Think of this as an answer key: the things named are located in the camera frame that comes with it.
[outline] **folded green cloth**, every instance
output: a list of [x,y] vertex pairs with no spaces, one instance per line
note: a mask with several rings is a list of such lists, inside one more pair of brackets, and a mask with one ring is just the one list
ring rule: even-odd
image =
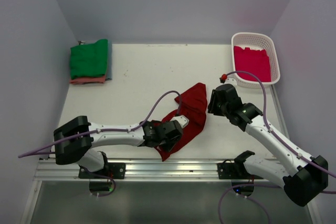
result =
[[71,48],[71,79],[79,77],[101,77],[106,74],[108,61],[108,40],[100,39],[93,44]]

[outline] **laundry basket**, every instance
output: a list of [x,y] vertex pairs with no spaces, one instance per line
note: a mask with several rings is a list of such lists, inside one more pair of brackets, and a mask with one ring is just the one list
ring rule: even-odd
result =
[[[232,36],[231,47],[232,47],[232,62],[233,70],[236,70],[235,66],[235,56],[234,56],[234,46],[241,48],[249,47],[254,50],[266,50],[266,53],[269,57],[269,62],[271,66],[271,82],[263,82],[265,87],[268,87],[272,84],[275,84],[280,79],[280,69],[277,58],[277,53],[275,51],[275,46],[270,37],[263,34],[256,33],[237,33]],[[234,74],[234,78],[237,81],[237,84],[242,87],[247,88],[260,88],[260,84],[257,81],[248,81],[241,78],[238,74]]]

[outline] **gray floor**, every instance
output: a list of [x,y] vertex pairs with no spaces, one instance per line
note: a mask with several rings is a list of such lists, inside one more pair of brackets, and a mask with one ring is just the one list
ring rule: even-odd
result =
[[[111,196],[89,196],[88,182],[44,182],[32,224],[219,223],[218,200],[229,183],[117,182]],[[311,223],[307,208],[292,203],[281,189],[255,188],[273,224]],[[263,210],[229,193],[222,203],[225,223],[267,223]]]

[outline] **white table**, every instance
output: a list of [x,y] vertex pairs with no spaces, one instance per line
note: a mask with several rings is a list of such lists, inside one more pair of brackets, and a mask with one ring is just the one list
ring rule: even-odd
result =
[[[219,77],[232,71],[230,45],[122,45],[112,46],[113,80],[105,84],[70,85],[59,125],[79,115],[89,122],[128,125],[142,121],[155,101],[166,91],[184,92],[194,84],[206,84],[208,102],[211,91],[220,85]],[[236,87],[243,102],[261,110],[261,89]],[[270,88],[267,88],[267,117],[280,129]],[[151,119],[160,120],[177,108],[174,94],[166,96]],[[97,148],[109,158],[160,158],[147,147],[104,146]],[[229,123],[228,119],[208,114],[204,130],[172,159],[234,158],[250,150],[265,158],[273,155],[257,140]]]

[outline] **dark red cloth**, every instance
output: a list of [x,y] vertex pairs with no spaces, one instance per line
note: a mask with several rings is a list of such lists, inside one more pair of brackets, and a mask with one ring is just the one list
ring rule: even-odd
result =
[[[256,75],[262,82],[271,81],[271,66],[266,50],[251,50],[234,46],[234,57],[236,70],[247,71]],[[239,77],[248,81],[256,81],[252,76],[239,73]]]
[[[162,161],[165,161],[172,153],[177,152],[187,143],[189,143],[195,136],[200,134],[203,130],[206,120],[206,89],[203,83],[197,83],[187,91],[181,94],[182,106],[180,115],[184,115],[189,119],[189,124],[183,129],[183,135],[170,152],[165,152],[157,147],[156,150],[160,153]],[[175,102],[179,103],[179,97],[175,98]],[[177,110],[170,112],[162,122],[169,121],[176,115]]]

